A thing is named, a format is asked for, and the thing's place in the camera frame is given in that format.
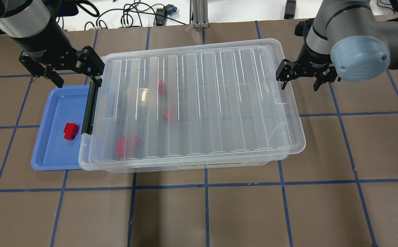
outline blue tray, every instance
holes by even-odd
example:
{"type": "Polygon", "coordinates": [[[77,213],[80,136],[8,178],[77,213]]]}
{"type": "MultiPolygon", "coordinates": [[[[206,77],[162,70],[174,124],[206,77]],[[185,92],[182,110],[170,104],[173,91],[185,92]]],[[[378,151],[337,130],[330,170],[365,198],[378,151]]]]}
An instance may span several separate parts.
{"type": "Polygon", "coordinates": [[[80,169],[80,132],[88,92],[89,85],[51,90],[31,159],[31,166],[35,170],[80,169]],[[64,138],[63,129],[67,122],[80,127],[77,136],[71,141],[64,138]]]}

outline clear plastic storage box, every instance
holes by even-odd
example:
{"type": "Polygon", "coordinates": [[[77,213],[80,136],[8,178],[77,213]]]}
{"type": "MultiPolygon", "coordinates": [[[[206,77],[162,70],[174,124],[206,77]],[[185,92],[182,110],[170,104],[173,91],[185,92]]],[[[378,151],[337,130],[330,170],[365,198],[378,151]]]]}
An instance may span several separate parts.
{"type": "Polygon", "coordinates": [[[305,145],[280,42],[257,39],[103,57],[85,170],[154,172],[264,165],[305,145]]]}

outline red plastic piece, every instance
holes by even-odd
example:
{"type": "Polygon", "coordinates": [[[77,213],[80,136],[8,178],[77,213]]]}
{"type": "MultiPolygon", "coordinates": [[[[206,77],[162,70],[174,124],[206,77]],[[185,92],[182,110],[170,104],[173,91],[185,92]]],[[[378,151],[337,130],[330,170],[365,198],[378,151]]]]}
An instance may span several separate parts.
{"type": "Polygon", "coordinates": [[[162,117],[165,121],[175,121],[177,119],[176,114],[177,111],[174,108],[166,108],[166,110],[162,114],[162,117]]]}
{"type": "Polygon", "coordinates": [[[158,94],[165,95],[167,93],[166,85],[163,81],[158,80],[158,94]]]}
{"type": "Polygon", "coordinates": [[[122,136],[122,139],[117,142],[118,156],[123,158],[130,158],[133,156],[134,147],[141,145],[141,138],[134,136],[133,139],[126,138],[126,135],[122,136]]]}
{"type": "Polygon", "coordinates": [[[78,133],[80,127],[73,122],[67,122],[66,126],[64,127],[64,138],[66,140],[73,140],[78,133]]]}

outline metal frame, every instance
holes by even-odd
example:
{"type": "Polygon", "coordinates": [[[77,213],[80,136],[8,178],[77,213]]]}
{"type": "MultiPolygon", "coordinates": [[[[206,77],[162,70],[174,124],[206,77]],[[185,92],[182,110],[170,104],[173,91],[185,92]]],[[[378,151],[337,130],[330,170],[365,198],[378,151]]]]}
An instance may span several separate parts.
{"type": "Polygon", "coordinates": [[[209,26],[208,22],[208,0],[190,0],[190,10],[194,28],[209,26]]]}

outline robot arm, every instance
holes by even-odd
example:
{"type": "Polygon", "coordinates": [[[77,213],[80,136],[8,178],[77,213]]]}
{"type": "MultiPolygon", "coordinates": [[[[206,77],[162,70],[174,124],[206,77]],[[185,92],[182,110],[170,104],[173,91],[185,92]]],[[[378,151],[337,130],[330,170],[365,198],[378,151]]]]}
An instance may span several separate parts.
{"type": "Polygon", "coordinates": [[[104,63],[90,46],[75,50],[41,0],[0,0],[0,28],[22,47],[19,61],[34,76],[63,86],[55,70],[70,69],[101,86],[104,63]]]}
{"type": "Polygon", "coordinates": [[[283,60],[276,72],[283,89],[298,77],[316,77],[316,91],[338,75],[357,82],[398,69],[398,18],[376,21],[369,0],[324,0],[296,34],[304,36],[297,61],[283,60]]]}

